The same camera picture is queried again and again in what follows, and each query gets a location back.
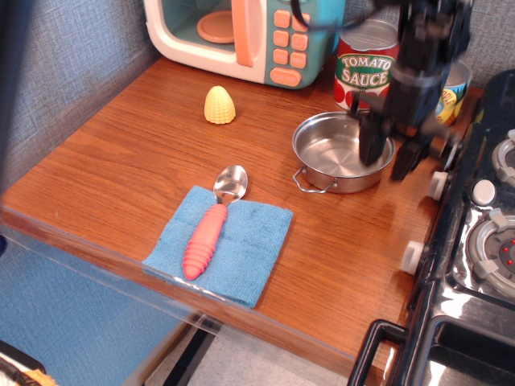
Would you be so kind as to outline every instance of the tomato sauce can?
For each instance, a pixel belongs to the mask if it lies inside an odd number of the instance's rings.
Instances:
[[[436,121],[445,126],[453,125],[456,122],[461,105],[467,96],[471,78],[472,70],[464,61],[456,60],[451,65],[442,96],[436,105]]]
[[[370,19],[341,33],[333,92],[336,103],[349,110],[352,91],[385,96],[398,52],[398,30],[388,22]]]

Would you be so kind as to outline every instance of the countertop surface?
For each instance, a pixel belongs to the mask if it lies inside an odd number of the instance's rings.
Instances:
[[[3,223],[346,373],[374,319],[406,324],[413,278],[401,271],[402,256],[410,240],[428,237],[438,203],[426,192],[441,167],[428,158],[399,183],[390,165],[360,193],[300,191],[292,134],[340,109],[333,80],[331,61],[312,86],[287,90],[162,58],[8,190]],[[234,101],[230,124],[204,119],[214,85]],[[479,94],[469,93],[456,130]],[[244,199],[294,214],[253,310],[168,285],[139,264],[192,186],[212,189],[232,164],[248,172]]]

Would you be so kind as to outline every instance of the small saucepan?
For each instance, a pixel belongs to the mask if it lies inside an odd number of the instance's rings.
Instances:
[[[293,134],[293,149],[300,169],[293,176],[306,193],[354,193],[381,179],[392,161],[395,142],[388,138],[382,156],[365,166],[359,155],[360,123],[345,111],[321,113],[305,120]],[[302,187],[298,176],[319,190]]]

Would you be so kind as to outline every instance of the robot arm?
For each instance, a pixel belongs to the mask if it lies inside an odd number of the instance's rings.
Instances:
[[[291,4],[302,22],[299,0]],[[385,6],[401,7],[400,47],[390,70],[389,92],[386,97],[356,94],[350,113],[360,121],[360,159],[365,165],[381,156],[388,136],[404,139],[392,173],[392,179],[403,180],[430,154],[434,137],[443,138],[451,148],[457,141],[436,121],[435,108],[451,63],[468,47],[473,0],[374,0],[371,13],[343,30],[359,26]],[[360,100],[369,111],[358,111]]]

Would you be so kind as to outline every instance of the spoon bowl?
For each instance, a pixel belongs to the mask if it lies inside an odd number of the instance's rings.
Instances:
[[[245,195],[248,184],[249,178],[245,169],[239,165],[232,165],[220,173],[212,192],[218,203],[227,206]]]

